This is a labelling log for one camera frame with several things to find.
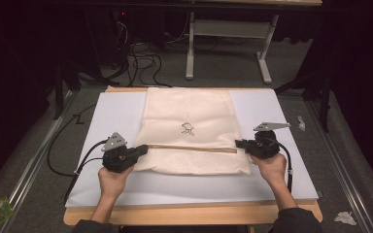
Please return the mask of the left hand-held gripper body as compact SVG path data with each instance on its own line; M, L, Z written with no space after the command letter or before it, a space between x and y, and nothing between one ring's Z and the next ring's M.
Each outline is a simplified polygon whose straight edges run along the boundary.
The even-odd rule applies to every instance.
M109 171L122 173L134 165L139 158L139 152L126 146L127 142L118 133L114 132L101 149L103 154L102 165Z

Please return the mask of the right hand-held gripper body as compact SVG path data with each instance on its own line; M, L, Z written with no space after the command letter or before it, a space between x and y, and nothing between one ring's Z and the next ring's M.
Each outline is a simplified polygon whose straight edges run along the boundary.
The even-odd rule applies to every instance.
M290 127L289 123L263 122L254 128L254 141L248 153L259 159L275 156L284 146L278 142L275 130Z

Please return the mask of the cream zippered laundry bag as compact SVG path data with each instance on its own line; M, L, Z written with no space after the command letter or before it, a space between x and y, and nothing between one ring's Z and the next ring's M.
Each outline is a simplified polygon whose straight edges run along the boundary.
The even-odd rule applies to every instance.
M228 91L150 88L135 140L149 149L135 169L172 175L249 174L249 158L235 145L240 138Z

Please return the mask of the person's left hand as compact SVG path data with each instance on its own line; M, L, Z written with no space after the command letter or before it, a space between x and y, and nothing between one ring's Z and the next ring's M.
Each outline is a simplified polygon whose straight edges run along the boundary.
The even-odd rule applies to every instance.
M98 172L100 182L101 198L108 200L117 200L122 194L126 179L133 171L133 166L127 168L121 173L109 171L107 168L101 168Z

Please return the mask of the person's right hand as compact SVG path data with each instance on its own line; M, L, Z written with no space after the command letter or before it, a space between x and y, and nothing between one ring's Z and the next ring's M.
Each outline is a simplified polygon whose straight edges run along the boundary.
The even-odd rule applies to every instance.
M282 154L277 153L267 159L260 159L251 155L251 159L258 166L261 176L273 190L286 187L285 171L287 160Z

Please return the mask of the white table mat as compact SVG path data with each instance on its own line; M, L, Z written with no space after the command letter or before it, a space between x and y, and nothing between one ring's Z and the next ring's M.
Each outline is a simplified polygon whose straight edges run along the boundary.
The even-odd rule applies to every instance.
M284 123L286 118L275 92L269 88L232 89L242 137L251 139L253 128L263 122ZM65 206L94 207L100 196L98 170L103 152L93 146L118 132L133 146L140 131L147 93L145 91L103 92L99 95L85 139L82 155L87 163ZM288 128L276 131L278 141L291 157L292 196L298 201L313 201L318 194ZM274 195L255 165L249 175L172 176L153 171L132 172L126 182L119 206L183 205L272 201Z

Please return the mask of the black stand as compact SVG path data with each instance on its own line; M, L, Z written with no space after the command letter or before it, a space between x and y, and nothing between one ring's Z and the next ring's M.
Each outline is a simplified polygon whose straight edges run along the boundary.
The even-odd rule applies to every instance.
M276 94L282 94L287 90L303 88L302 97L304 100L320 100L319 123L322 129L327 132L327 119L330 95L330 77L326 72L316 71L308 75L297 77L289 83L285 83L274 89Z
M53 119L59 119L63 111L63 84L73 91L81 89L76 65L71 61L64 61L57 64L54 74L55 114Z

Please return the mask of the crumpled white tissue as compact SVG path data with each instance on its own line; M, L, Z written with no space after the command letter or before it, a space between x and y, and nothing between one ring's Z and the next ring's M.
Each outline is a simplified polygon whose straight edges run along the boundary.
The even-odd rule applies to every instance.
M340 212L334 219L336 222L342 222L349 225L356 225L351 212Z

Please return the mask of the metal floor rail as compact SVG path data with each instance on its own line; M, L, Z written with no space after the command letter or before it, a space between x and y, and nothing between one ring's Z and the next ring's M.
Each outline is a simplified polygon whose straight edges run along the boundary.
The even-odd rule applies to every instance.
M31 155L28 163L22 170L22 174L17 181L17 185L14 187L11 195L9 196L9 202L13 207L14 214L10 216L4 223L0 225L0 233L8 233L9 229L14 222L18 211L20 210L22 203L24 202L32 184L34 183L44 160L50 143L53 141L55 133L59 130L62 121L64 120L64 115L70 108L71 104L74 102L78 92L73 90L68 90L64 97L61 98L64 106L61 108L57 118L50 117L50 123L45 136L40 141L39 147Z
M330 135L324 131L320 123L319 113L315 104L311 101L306 101L305 105L308 112L312 115L313 122L318 127L323 141L329 151L332 164L335 167L335 174L343 188L343 191L352 208L354 216L356 217L356 221L360 229L362 230L362 233L373 233L373 220L364 205L360 193L358 192L356 186L353 184L352 178L348 174L348 171Z

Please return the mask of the white desk frame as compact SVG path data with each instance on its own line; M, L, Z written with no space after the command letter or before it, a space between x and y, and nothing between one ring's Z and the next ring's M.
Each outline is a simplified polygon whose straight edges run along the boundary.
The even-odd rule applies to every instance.
M190 0L193 6L199 3L227 3L249 5L250 7L318 7L322 0ZM261 39L263 48L255 53L255 58L265 84L271 84L272 79L265 60L272 41L280 14L273 13L265 22L238 21L233 19L196 19L195 11L188 13L189 33L188 50L186 55L186 79L194 77L194 38L196 36L232 37L245 39Z

